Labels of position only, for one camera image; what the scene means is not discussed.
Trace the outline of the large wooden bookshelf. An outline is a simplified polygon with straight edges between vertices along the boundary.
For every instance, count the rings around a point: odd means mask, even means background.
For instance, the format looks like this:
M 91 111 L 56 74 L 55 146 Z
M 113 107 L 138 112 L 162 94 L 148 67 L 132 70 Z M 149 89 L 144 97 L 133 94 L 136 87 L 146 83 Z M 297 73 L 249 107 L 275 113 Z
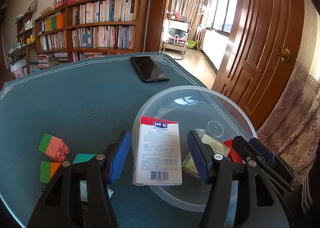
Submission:
M 35 20 L 38 54 L 60 62 L 79 56 L 124 54 L 144 50 L 148 0 L 78 0 Z

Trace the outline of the patterned curtain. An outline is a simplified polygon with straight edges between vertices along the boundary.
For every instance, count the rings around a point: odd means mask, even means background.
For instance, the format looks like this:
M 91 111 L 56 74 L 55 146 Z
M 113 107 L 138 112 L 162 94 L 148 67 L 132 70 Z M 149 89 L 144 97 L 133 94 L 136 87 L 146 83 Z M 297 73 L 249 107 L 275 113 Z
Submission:
M 296 63 L 274 110 L 257 131 L 258 140 L 305 179 L 319 144 L 319 80 Z

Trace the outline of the black smartphone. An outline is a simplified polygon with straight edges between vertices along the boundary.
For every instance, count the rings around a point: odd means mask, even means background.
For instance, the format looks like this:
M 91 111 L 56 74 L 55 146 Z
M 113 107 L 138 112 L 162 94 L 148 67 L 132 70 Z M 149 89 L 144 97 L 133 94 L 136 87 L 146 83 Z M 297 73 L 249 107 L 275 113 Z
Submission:
M 150 56 L 134 56 L 130 58 L 139 78 L 144 83 L 168 82 L 168 76 L 150 58 Z

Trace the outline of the brass door knob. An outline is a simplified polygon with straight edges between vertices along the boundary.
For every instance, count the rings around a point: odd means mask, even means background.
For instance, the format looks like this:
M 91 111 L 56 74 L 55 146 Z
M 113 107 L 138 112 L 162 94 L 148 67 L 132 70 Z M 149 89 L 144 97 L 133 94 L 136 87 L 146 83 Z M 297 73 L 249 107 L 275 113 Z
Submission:
M 285 63 L 289 62 L 291 59 L 291 51 L 289 49 L 278 47 L 277 54 L 280 56 L 281 60 Z

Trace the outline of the white walker chair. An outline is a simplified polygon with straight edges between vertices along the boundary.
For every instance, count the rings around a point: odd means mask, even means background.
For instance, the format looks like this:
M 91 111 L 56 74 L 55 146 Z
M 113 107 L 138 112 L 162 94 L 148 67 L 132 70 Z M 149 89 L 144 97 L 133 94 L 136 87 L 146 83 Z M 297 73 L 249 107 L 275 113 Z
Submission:
M 175 60 L 183 60 L 188 47 L 189 31 L 192 30 L 190 21 L 175 11 L 169 12 L 169 19 L 164 22 L 162 34 L 161 52 L 165 53 L 167 46 L 181 47 L 181 57 Z

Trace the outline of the green plastic basin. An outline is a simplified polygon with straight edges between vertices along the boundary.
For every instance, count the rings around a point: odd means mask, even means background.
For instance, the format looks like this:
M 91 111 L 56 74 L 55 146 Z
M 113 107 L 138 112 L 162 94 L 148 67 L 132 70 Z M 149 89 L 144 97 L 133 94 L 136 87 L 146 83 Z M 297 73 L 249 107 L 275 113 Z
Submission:
M 187 48 L 188 49 L 193 49 L 196 45 L 196 42 L 193 40 L 187 40 Z

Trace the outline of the teal green table mat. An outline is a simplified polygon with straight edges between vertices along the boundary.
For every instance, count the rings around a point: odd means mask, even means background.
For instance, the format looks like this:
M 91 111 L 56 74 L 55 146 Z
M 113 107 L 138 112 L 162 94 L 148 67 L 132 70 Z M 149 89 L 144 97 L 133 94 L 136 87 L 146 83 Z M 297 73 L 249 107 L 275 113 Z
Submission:
M 168 76 L 164 83 L 143 83 L 130 55 L 83 60 L 33 73 L 1 90 L 1 199 L 26 227 L 41 195 L 38 147 L 44 134 L 61 138 L 68 159 L 97 154 L 131 130 L 144 103 L 158 92 L 180 85 L 201 86 L 170 56 L 151 58 Z

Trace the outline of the brown wooden door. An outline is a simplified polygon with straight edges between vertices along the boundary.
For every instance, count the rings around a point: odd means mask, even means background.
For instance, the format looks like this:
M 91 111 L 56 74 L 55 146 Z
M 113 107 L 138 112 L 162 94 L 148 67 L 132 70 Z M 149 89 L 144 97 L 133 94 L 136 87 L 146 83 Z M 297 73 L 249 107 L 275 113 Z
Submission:
M 304 0 L 238 0 L 213 89 L 235 102 L 259 129 L 291 76 L 304 26 Z M 285 63 L 277 48 L 291 51 Z

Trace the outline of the teal plastic case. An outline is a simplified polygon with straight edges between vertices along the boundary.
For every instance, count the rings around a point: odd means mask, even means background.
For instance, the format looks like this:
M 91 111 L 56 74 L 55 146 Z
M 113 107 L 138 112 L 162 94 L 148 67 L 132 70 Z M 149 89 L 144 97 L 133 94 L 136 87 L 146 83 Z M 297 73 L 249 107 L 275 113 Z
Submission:
M 73 164 L 79 164 L 83 162 L 88 162 L 91 158 L 94 158 L 96 154 L 77 154 L 73 161 Z

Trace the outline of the yellow top cube box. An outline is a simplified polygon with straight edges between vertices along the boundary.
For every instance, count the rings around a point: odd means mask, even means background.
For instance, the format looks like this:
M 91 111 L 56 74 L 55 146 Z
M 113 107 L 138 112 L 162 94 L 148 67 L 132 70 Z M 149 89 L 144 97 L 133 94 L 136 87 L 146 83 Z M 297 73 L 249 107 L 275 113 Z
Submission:
M 184 173 L 187 173 L 196 179 L 200 178 L 190 152 L 183 159 L 181 166 Z

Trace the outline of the white Estee Lauder box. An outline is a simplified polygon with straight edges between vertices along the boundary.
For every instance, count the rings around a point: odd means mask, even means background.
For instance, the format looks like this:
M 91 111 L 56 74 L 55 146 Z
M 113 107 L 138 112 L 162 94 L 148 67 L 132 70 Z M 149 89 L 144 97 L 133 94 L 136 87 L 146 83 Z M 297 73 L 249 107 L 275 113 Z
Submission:
M 89 206 L 94 203 L 108 204 L 112 194 L 113 191 L 101 180 L 80 180 L 80 201 L 88 203 Z

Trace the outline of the green pink toy brick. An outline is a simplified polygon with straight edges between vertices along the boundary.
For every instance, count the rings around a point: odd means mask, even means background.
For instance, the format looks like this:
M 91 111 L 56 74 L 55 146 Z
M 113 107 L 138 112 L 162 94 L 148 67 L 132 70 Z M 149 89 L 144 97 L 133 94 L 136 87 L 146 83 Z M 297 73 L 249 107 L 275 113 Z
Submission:
M 38 150 L 59 163 L 66 161 L 70 152 L 63 140 L 47 133 L 42 137 Z

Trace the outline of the white red barcode box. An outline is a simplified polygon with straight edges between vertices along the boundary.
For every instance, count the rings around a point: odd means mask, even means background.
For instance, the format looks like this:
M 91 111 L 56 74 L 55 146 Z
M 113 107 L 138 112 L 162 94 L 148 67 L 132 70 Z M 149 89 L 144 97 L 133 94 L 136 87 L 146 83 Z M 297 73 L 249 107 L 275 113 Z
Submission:
M 134 158 L 134 185 L 181 185 L 182 160 L 178 123 L 141 116 Z

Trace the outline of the pale green box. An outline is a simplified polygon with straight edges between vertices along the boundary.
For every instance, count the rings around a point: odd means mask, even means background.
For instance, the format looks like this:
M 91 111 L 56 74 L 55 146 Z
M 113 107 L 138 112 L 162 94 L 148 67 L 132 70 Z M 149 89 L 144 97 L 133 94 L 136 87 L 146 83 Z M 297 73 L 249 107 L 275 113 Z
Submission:
M 216 154 L 221 154 L 225 158 L 228 157 L 230 148 L 226 146 L 225 144 L 221 143 L 220 141 L 212 138 L 211 136 L 204 134 L 204 136 L 201 138 L 202 142 L 204 144 L 210 145 L 213 152 Z

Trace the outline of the red toy brick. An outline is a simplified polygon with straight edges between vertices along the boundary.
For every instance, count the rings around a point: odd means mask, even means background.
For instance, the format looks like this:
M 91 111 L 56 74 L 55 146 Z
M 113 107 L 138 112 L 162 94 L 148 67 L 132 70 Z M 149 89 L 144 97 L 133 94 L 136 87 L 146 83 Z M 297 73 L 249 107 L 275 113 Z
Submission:
M 237 152 L 232 147 L 232 139 L 224 141 L 223 144 L 226 145 L 230 150 L 227 158 L 229 158 L 232 162 L 243 163 L 242 158 L 237 154 Z

